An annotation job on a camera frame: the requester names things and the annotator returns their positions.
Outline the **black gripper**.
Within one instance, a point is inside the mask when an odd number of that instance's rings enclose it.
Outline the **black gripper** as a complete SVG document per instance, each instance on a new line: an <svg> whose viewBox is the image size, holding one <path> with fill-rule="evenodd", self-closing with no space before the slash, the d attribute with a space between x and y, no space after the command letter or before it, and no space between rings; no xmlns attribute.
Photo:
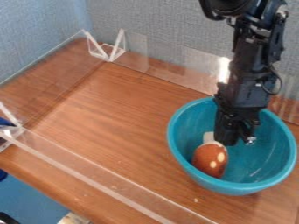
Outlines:
<svg viewBox="0 0 299 224"><path fill-rule="evenodd" d="M237 144L240 137L246 145L257 141L256 129L261 124L260 111L268 107L280 76L273 67L230 69L229 82L218 83L214 101L218 104L214 138L226 146Z"/></svg>

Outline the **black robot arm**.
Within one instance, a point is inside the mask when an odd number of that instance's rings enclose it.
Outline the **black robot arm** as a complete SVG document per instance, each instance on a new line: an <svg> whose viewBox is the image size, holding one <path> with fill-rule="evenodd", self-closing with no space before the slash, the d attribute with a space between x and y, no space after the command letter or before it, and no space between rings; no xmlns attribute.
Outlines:
<svg viewBox="0 0 299 224"><path fill-rule="evenodd" d="M285 50L289 10L286 0L199 0L206 17L234 28L229 80L218 83L215 140L232 146L252 144L261 125L260 112L282 89L274 68Z"/></svg>

